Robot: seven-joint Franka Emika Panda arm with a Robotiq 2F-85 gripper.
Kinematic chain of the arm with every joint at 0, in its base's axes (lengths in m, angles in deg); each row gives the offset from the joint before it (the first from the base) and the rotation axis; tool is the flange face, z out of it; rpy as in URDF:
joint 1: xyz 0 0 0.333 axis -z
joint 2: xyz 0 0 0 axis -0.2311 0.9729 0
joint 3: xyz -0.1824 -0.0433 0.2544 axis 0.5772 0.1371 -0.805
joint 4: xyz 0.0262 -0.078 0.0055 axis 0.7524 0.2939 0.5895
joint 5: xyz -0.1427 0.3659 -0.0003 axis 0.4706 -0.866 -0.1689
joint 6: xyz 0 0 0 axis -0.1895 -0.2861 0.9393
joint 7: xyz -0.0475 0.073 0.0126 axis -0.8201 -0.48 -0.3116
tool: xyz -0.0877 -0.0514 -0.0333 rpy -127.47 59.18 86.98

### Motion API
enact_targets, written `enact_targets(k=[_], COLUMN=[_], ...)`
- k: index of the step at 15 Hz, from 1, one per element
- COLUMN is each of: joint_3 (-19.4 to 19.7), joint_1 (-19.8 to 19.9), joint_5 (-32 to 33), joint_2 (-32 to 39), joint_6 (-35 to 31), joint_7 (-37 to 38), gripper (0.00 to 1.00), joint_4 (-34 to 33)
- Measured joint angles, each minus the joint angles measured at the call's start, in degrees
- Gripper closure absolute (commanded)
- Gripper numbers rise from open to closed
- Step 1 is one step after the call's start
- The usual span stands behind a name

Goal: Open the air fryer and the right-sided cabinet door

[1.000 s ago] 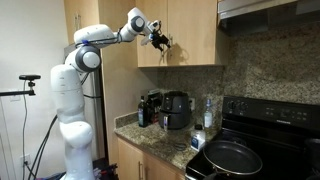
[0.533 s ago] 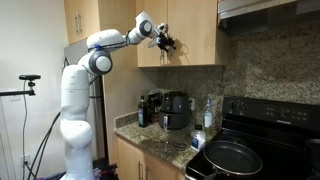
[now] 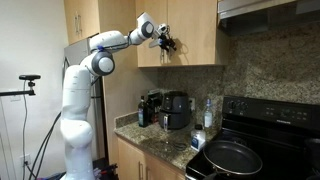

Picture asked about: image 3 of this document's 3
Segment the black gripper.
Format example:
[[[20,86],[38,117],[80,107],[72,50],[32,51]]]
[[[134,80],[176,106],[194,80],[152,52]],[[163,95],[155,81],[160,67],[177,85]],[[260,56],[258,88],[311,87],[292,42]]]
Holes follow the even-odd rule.
[[[159,46],[166,50],[169,51],[170,49],[173,49],[174,51],[177,50],[176,48],[176,43],[174,42],[174,40],[169,37],[167,34],[161,34],[158,38],[159,40]]]

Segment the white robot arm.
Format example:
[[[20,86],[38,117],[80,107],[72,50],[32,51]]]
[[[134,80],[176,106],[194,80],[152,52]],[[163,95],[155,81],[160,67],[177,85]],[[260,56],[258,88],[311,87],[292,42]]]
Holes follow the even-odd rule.
[[[110,30],[89,39],[90,54],[79,65],[66,69],[63,81],[60,131],[65,143],[66,174],[60,180],[96,180],[91,144],[93,128],[87,121],[93,77],[107,76],[115,69],[113,54],[152,38],[149,47],[170,46],[170,26],[158,24],[147,13],[137,18],[137,27],[127,35]]]

